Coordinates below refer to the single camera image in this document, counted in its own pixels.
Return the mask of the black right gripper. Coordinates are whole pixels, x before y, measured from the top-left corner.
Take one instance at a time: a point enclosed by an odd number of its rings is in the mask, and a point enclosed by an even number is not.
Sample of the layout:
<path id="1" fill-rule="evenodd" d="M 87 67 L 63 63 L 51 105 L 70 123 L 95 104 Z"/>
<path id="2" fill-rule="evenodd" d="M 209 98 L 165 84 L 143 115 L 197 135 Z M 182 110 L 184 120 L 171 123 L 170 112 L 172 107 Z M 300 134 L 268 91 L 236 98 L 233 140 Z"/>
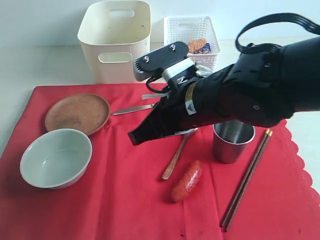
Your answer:
<path id="1" fill-rule="evenodd" d="M 128 133 L 132 144 L 137 146 L 163 135 L 167 135 L 165 138 L 188 135 L 198 127 L 233 119 L 234 114 L 222 103 L 223 81 L 232 67 L 172 87 L 139 126 Z"/>

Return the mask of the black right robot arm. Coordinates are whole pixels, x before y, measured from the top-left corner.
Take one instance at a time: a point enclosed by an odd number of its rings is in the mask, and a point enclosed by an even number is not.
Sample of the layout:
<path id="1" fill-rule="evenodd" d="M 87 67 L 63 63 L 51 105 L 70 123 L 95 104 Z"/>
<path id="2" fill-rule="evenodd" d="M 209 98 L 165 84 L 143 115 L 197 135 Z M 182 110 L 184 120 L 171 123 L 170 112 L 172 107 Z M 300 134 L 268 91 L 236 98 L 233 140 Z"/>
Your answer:
<path id="1" fill-rule="evenodd" d="M 273 127 L 296 112 L 320 109 L 320 39 L 241 53 L 208 76 L 177 41 L 134 61 L 138 81 L 167 85 L 151 113 L 128 133 L 133 145 L 230 120 Z"/>

